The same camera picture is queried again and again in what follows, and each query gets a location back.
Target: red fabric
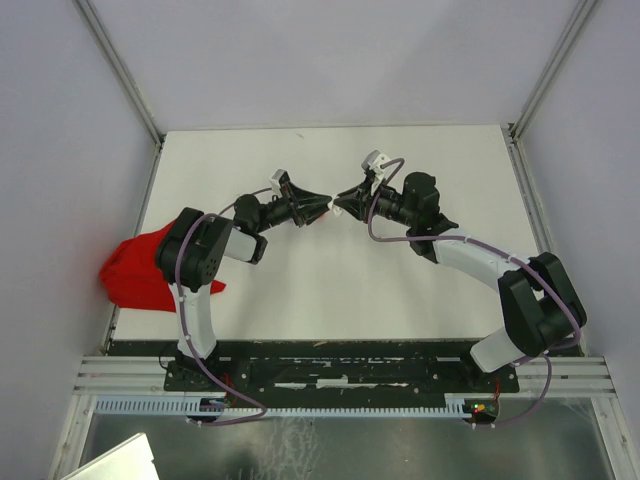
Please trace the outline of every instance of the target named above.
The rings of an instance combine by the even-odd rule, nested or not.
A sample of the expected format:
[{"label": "red fabric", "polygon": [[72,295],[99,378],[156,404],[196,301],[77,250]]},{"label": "red fabric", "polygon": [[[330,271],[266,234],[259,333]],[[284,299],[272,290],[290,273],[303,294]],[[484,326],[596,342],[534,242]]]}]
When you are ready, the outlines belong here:
[{"label": "red fabric", "polygon": [[[113,252],[100,270],[109,300],[124,308],[176,311],[169,286],[154,263],[156,249],[171,225],[173,222],[157,232],[125,240]],[[211,293],[221,292],[225,286],[214,280]]]}]

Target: metal frame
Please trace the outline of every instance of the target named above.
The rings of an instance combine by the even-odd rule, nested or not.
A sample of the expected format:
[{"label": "metal frame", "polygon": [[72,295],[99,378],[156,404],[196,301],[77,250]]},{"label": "metal frame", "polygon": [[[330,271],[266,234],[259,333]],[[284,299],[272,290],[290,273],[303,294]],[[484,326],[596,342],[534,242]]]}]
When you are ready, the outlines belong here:
[{"label": "metal frame", "polygon": [[118,79],[118,82],[120,82],[120,85],[122,85],[127,98],[131,101],[133,108],[140,117],[140,120],[147,129],[147,132],[156,145],[161,145],[163,135],[155,125],[153,115],[142,99],[140,90],[129,73],[129,69],[127,69],[122,58],[118,55],[118,52],[113,46],[113,42],[109,38],[107,30],[104,27],[104,23],[102,23],[98,17],[98,12],[95,6],[91,0],[73,0],[73,3],[84,18],[89,31],[91,31],[96,39],[96,44],[104,53],[107,62],[113,69],[115,77]]},{"label": "metal frame", "polygon": [[[126,96],[132,102],[132,106],[158,147],[149,183],[146,187],[144,202],[136,224],[135,233],[137,234],[139,233],[153,186],[163,135],[155,125],[153,115],[145,104],[133,77],[115,50],[92,1],[73,0],[73,2],[94,35],[98,46],[105,54],[106,60],[121,83]],[[520,117],[509,130],[505,130],[506,146],[511,157],[527,215],[529,216],[536,245],[541,251],[553,251],[554,244],[520,140],[530,127],[537,110],[600,3],[600,0],[578,1],[560,39],[554,47],[549,61],[527,99]],[[118,309],[114,308],[111,321],[105,331],[105,348],[110,340],[110,332],[117,321],[117,313]],[[163,360],[171,360],[171,357],[165,357]],[[640,479],[640,461],[632,445],[629,430],[604,359],[601,357],[554,358],[552,363],[554,367],[553,381],[548,396],[552,398],[591,398],[598,426],[616,478]],[[530,364],[518,367],[517,373],[522,391],[518,394],[503,394],[504,397],[535,398],[545,381],[545,364],[541,360],[534,360]],[[147,405],[151,405],[151,412],[154,408],[157,408],[155,406],[175,400],[175,393],[164,391],[164,374],[164,370],[158,364],[157,357],[85,357],[74,388],[74,395],[49,477],[61,478],[78,468],[89,425],[96,405],[101,398],[102,400],[105,398],[116,400],[118,398],[127,400],[143,399],[149,402]],[[194,400],[202,398],[203,395],[206,395],[207,398],[215,398],[221,394],[193,392],[185,393],[180,398],[183,401],[193,403]],[[449,402],[455,404],[456,401],[467,396],[482,398],[478,394],[448,394],[446,398]],[[127,406],[121,404],[119,408],[125,408],[126,410]],[[276,411],[274,413],[275,415],[315,415],[322,412]],[[337,413],[351,415],[354,412]],[[370,416],[398,414],[398,412],[379,411],[360,413]],[[429,414],[431,412],[400,413],[404,416],[411,416]]]},{"label": "metal frame", "polygon": [[[173,357],[162,357],[161,360],[167,362],[172,359]],[[620,414],[617,416],[615,414],[617,398],[604,358],[557,357],[552,359],[552,364],[553,381],[548,397],[591,398],[598,414],[598,423],[603,432],[609,458],[612,465],[614,463],[616,465],[614,467],[616,475],[624,479],[636,478],[628,475],[620,476],[628,472],[636,472],[638,462],[628,440],[626,425],[624,422],[621,424],[614,422],[615,419],[622,417]],[[520,393],[504,393],[501,398],[536,398],[545,382],[546,363],[536,359],[529,364],[519,366],[516,371],[521,387]],[[101,409],[99,411],[105,411],[104,402],[128,402],[117,405],[111,413],[140,413],[140,409],[143,409],[145,414],[153,414],[153,410],[158,409],[157,414],[166,414],[160,411],[163,408],[161,405],[173,404],[174,411],[170,413],[180,415],[183,412],[175,410],[175,405],[180,401],[192,404],[194,400],[199,402],[201,398],[215,399],[222,396],[219,392],[186,392],[182,396],[176,396],[175,392],[165,392],[163,388],[165,373],[157,357],[85,357],[74,388],[63,435],[56,450],[50,478],[61,478],[80,466],[91,419],[96,413],[96,406]],[[272,416],[462,418],[456,405],[460,405],[463,399],[482,399],[490,396],[490,394],[477,393],[448,394],[445,398],[449,407],[445,409],[353,409],[351,411],[280,409],[273,411]],[[146,402],[146,406],[141,406],[140,402]],[[246,415],[250,412],[248,409],[232,409],[229,413]]]},{"label": "metal frame", "polygon": [[580,0],[576,5],[558,42],[553,48],[553,52],[551,52],[551,57],[547,61],[542,75],[538,78],[531,95],[529,95],[524,104],[520,118],[511,127],[511,134],[514,139],[521,139],[531,125],[538,108],[599,5],[600,0]]}]

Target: floor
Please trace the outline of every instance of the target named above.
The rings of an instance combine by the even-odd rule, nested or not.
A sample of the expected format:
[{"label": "floor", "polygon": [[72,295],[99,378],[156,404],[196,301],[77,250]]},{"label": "floor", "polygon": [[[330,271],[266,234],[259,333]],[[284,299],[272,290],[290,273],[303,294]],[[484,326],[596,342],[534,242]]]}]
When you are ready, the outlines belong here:
[{"label": "floor", "polygon": [[[219,130],[168,134],[143,232],[186,206],[220,211],[269,186],[278,168],[297,186],[334,195],[360,183],[360,163],[380,150],[404,157],[392,186],[413,171],[437,178],[441,210],[462,227],[511,251],[536,253],[502,131],[497,125]],[[376,219],[382,236],[405,228]],[[262,262],[225,259],[211,297],[224,339],[477,338],[502,325],[498,296],[464,274],[417,257],[406,244],[372,242],[366,225],[327,214],[310,227],[266,232]],[[114,338],[175,339],[165,312],[123,309]]]},{"label": "floor", "polygon": [[[529,405],[501,400],[505,417]],[[197,428],[177,417],[95,415],[83,463],[138,432],[162,480],[614,479],[588,399],[549,400],[521,426],[478,431],[429,418],[284,417]]]}]

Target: cable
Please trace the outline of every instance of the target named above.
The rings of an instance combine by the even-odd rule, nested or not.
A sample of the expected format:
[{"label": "cable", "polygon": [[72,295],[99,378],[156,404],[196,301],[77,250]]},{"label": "cable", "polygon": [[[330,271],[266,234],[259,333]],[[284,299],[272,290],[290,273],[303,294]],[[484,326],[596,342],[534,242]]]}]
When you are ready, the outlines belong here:
[{"label": "cable", "polygon": [[[231,377],[229,377],[229,374],[226,372],[224,374],[224,383],[227,384],[227,387],[236,388],[236,385],[231,381]],[[229,398],[229,394],[227,393],[227,395],[225,396],[225,400],[227,400],[228,398]],[[233,408],[235,407],[237,402],[238,402],[238,397],[233,397],[233,401],[229,406]]]},{"label": "cable", "polygon": [[165,367],[164,365],[162,365],[162,354],[164,352],[167,351],[167,348],[169,348],[171,345],[174,345],[174,342],[167,342],[164,344],[164,346],[158,351],[158,365],[160,365],[160,368],[162,368],[165,372],[168,371],[167,367]]},{"label": "cable", "polygon": [[[390,160],[384,164],[382,164],[380,167],[381,168],[388,168],[391,165],[398,165],[393,172],[391,172],[391,174],[389,175],[389,177],[387,179],[384,180],[383,184],[388,184],[393,177],[396,176],[396,174],[400,171],[400,169],[404,166],[404,159],[403,158],[396,158],[394,160]],[[494,247],[493,245],[489,245],[488,243],[482,242],[480,240],[476,240],[475,238],[470,238],[470,237],[463,237],[462,235],[423,235],[423,236],[418,236],[418,237],[387,237],[387,238],[381,238],[381,237],[377,237],[374,233],[373,233],[373,214],[375,211],[375,207],[376,204],[378,203],[378,199],[380,198],[380,190],[378,189],[378,192],[376,193],[376,196],[373,199],[373,202],[371,203],[371,208],[369,209],[369,216],[367,218],[367,230],[369,232],[369,236],[371,237],[372,240],[376,241],[376,242],[383,242],[383,243],[391,243],[391,242],[423,242],[423,241],[436,241],[436,240],[455,240],[455,241],[460,241],[460,242],[468,242],[471,243],[473,245],[476,245],[480,248],[483,248],[489,252],[494,253],[495,255],[498,255],[501,258],[504,258],[505,260],[507,260],[507,262],[511,262],[514,263],[516,265],[518,265],[520,268],[522,268],[525,272],[527,272],[529,275],[531,275],[531,277],[533,277],[539,284],[540,286],[543,288],[543,290],[553,299],[553,301],[556,303],[556,305],[558,305],[558,307],[560,308],[560,310],[562,311],[562,313],[564,313],[567,317],[567,319],[569,320],[569,323],[571,324],[571,327],[573,328],[573,333],[574,333],[574,337],[573,339],[570,339],[566,342],[562,342],[558,345],[556,345],[555,347],[553,347],[554,350],[558,350],[558,349],[562,349],[562,348],[568,348],[568,347],[573,347],[575,345],[577,345],[580,342],[580,337],[581,337],[581,331],[580,331],[580,325],[578,324],[577,320],[575,319],[575,317],[573,316],[573,314],[571,313],[571,311],[569,310],[569,308],[567,307],[567,305],[562,301],[562,299],[558,296],[558,294],[551,288],[551,286],[544,281],[544,279],[538,274],[538,272],[536,272],[535,270],[533,270],[529,265],[527,265],[526,263],[524,263],[522,260],[516,258],[516,257],[512,257],[511,255],[509,255],[508,253],[500,250],[499,248]],[[540,396],[538,397],[538,399],[535,401],[535,403],[531,406],[531,408],[529,408],[528,410],[526,410],[525,412],[521,413],[520,415],[517,415],[513,418],[510,418],[508,420],[502,421],[502,422],[498,422],[496,423],[492,423],[490,426],[489,425],[480,425],[481,427],[489,427],[489,428],[495,428],[496,425],[510,425],[516,422],[519,422],[520,420],[524,419],[525,417],[529,416],[530,414],[532,414],[533,412],[535,412],[536,410],[538,410],[538,408],[540,408],[540,405],[542,403],[542,401],[544,400],[544,398],[547,395],[547,392],[549,391],[549,385],[551,384],[551,375],[552,375],[552,367],[551,367],[551,361],[549,360],[549,357],[547,357],[547,355],[542,354],[541,355],[545,361],[547,362],[547,381],[545,383],[545,387],[542,390],[542,393],[540,394]],[[520,359],[518,359],[516,361],[516,364],[521,364],[521,363],[526,363],[529,360],[531,360],[531,358],[529,357],[522,357]]]},{"label": "cable", "polygon": [[[271,192],[271,191],[272,191],[271,188],[261,188],[260,190],[250,193],[249,195],[258,195],[259,193],[265,193],[265,192]],[[231,205],[227,205],[220,211],[218,215],[221,217],[222,215],[227,213],[227,210],[230,210],[235,204],[236,202],[233,202]]]},{"label": "cable", "polygon": [[497,401],[500,398],[500,379],[496,377],[496,391],[493,394],[492,402]]},{"label": "cable", "polygon": [[547,380],[544,384],[544,388],[542,389],[542,393],[540,393],[540,396],[533,403],[533,405],[531,405],[531,407],[529,407],[528,410],[525,410],[524,412],[522,412],[519,415],[516,415],[515,417],[509,418],[507,420],[502,420],[501,422],[494,422],[488,425],[481,424],[481,423],[472,423],[471,424],[472,428],[474,429],[475,428],[496,428],[496,427],[506,427],[507,425],[513,425],[514,423],[518,423],[524,420],[526,417],[528,417],[529,415],[531,415],[532,413],[534,413],[540,408],[540,406],[542,405],[542,401],[547,396],[547,393],[549,393],[549,386],[551,385],[551,374],[552,374],[551,360],[549,359],[549,357],[546,356],[544,353],[540,355],[540,357],[544,358],[544,361],[547,362]]},{"label": "cable", "polygon": [[[258,193],[262,193],[270,190],[271,190],[270,188],[263,188],[261,190],[258,190],[257,192],[252,193],[251,195],[257,195]],[[180,250],[178,250],[178,256],[176,258],[176,268],[174,272],[176,277],[176,289],[178,290],[178,298],[181,298],[181,299],[184,298],[184,289],[182,288],[182,283],[180,283],[180,266],[182,265],[182,257],[184,256],[184,251],[186,250],[187,245],[189,244],[189,240],[193,236],[193,233],[196,231],[196,229],[200,226],[202,222],[210,218],[216,218],[221,216],[223,213],[229,210],[232,206],[233,206],[233,203],[225,207],[220,212],[220,214],[206,213],[202,215],[200,218],[198,218],[198,220],[194,222],[193,225],[191,225],[191,228],[189,228],[189,230],[187,231],[187,234],[185,235],[184,240],[182,241],[182,245],[180,245]],[[187,328],[187,316],[184,309],[184,302],[180,301],[178,303],[179,303],[178,314],[180,316],[180,326],[182,327],[182,334],[184,335],[184,339],[187,343],[187,347],[189,348],[189,351],[191,352],[191,355],[194,361],[196,362],[198,367],[200,367],[200,370],[202,370],[202,372],[211,381],[213,381],[216,385],[222,388],[225,392],[230,393],[231,395],[235,395],[237,398],[240,398],[241,400],[244,400],[245,402],[250,403],[251,405],[254,405],[260,409],[260,413],[256,413],[254,415],[249,415],[247,417],[241,417],[241,418],[232,418],[229,420],[216,420],[215,422],[212,422],[212,423],[203,424],[200,421],[196,422],[191,419],[188,419],[188,421],[198,426],[206,425],[206,426],[212,426],[212,427],[222,427],[225,425],[236,425],[238,423],[251,422],[253,420],[257,420],[263,417],[267,413],[267,407],[262,405],[257,400],[254,400],[253,398],[238,392],[236,389],[232,388],[231,386],[225,385],[225,383],[219,380],[213,373],[211,373],[207,368],[207,366],[202,362],[202,360],[200,359],[200,355],[198,354],[196,348],[193,346],[193,342],[191,341],[191,335],[189,335],[189,330]]]}]

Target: white tabletop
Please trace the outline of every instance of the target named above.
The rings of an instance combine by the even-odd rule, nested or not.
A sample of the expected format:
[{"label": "white tabletop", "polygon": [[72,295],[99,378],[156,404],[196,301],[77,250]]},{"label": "white tabletop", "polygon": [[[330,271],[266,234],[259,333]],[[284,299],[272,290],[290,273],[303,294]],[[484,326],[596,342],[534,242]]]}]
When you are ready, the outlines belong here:
[{"label": "white tabletop", "polygon": [[[268,187],[278,168],[297,186],[334,195],[363,180],[372,150],[434,175],[447,217],[474,235],[523,254],[536,247],[498,126],[218,130],[168,134],[142,232],[186,207],[218,212]],[[382,218],[379,235],[406,228]],[[408,244],[378,244],[348,214],[310,227],[264,234],[259,265],[225,259],[211,297],[222,339],[451,339],[485,336],[502,325],[498,296],[461,272],[418,257]],[[175,314],[122,309],[114,338],[175,339]]]}]

